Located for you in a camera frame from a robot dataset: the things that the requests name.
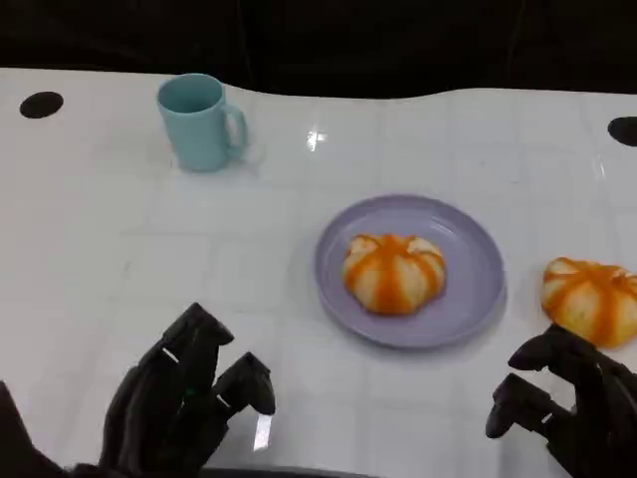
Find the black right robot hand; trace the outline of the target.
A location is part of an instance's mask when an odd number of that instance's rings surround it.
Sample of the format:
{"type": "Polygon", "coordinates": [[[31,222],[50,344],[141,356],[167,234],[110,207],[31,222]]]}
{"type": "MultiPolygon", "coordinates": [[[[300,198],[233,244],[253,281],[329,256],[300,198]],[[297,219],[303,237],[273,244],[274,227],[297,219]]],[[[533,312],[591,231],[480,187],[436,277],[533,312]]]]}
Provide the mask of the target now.
{"type": "Polygon", "coordinates": [[[514,373],[493,393],[486,436],[517,424],[546,439],[572,477],[636,475],[636,373],[592,343],[557,326],[523,343],[509,359],[518,370],[548,369],[574,386],[572,411],[514,373]]]}

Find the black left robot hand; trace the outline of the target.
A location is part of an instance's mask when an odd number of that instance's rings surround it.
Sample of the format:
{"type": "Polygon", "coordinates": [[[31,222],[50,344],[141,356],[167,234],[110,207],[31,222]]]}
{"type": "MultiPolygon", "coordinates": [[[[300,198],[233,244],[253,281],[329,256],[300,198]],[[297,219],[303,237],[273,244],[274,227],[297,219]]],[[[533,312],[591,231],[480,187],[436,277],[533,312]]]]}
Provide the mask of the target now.
{"type": "Polygon", "coordinates": [[[270,370],[245,353],[216,371],[233,334],[191,304],[125,375],[106,412],[99,461],[124,477],[194,477],[246,407],[272,416],[270,370]]]}

